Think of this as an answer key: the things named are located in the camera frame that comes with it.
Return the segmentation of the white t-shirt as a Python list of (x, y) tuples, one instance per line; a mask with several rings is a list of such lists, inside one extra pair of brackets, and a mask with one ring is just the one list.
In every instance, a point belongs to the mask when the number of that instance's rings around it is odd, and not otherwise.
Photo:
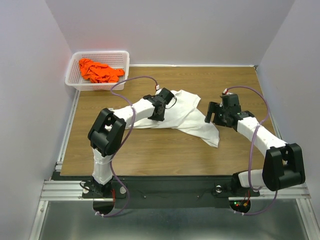
[(183, 133), (201, 138), (209, 146), (219, 145), (219, 131), (213, 123), (206, 123), (204, 114), (197, 109), (201, 98), (193, 93), (179, 90), (172, 91), (174, 98), (164, 110), (164, 120), (151, 120), (154, 106), (147, 99), (140, 99), (133, 106), (126, 106), (113, 111), (114, 115), (126, 122), (126, 129), (131, 127), (135, 110), (135, 129), (176, 129)]

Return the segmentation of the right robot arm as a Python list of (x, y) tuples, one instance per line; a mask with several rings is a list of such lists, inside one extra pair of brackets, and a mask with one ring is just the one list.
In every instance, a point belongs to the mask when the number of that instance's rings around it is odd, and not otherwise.
[(266, 187), (278, 191), (306, 181), (302, 148), (273, 135), (250, 111), (243, 111), (237, 94), (224, 94), (221, 102), (208, 104), (206, 123), (232, 128), (251, 142), (264, 156), (262, 169), (236, 172), (230, 182), (231, 192), (242, 195), (248, 188)]

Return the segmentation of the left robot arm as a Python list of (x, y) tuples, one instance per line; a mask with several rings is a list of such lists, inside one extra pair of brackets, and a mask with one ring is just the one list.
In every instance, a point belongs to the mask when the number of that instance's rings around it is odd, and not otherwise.
[(111, 193), (111, 162), (125, 140), (125, 129), (132, 129), (135, 122), (143, 119), (164, 121), (166, 106), (171, 100), (176, 99), (170, 90), (163, 88), (157, 94), (145, 95), (136, 103), (130, 103), (121, 109), (104, 108), (100, 111), (87, 136), (94, 159), (92, 191), (100, 197), (106, 197)]

